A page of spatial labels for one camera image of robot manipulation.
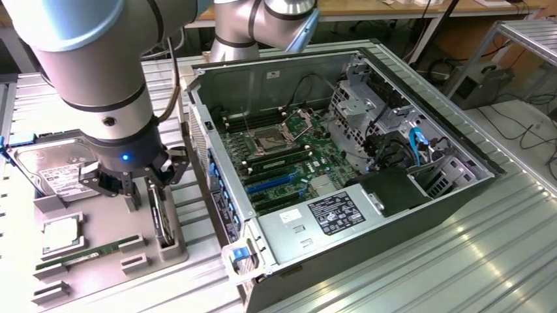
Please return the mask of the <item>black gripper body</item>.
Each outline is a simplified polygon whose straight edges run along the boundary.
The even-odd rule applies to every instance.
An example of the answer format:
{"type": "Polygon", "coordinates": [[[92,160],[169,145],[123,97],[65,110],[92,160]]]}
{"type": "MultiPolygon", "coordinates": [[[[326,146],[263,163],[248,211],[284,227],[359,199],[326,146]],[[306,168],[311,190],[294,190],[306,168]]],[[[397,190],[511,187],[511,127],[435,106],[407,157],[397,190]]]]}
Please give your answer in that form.
{"type": "Polygon", "coordinates": [[[121,139],[100,140],[89,135],[84,138],[99,163],[97,169],[112,176],[123,172],[143,173],[147,167],[156,171],[168,160],[156,122],[148,122],[137,133],[121,139]]]}

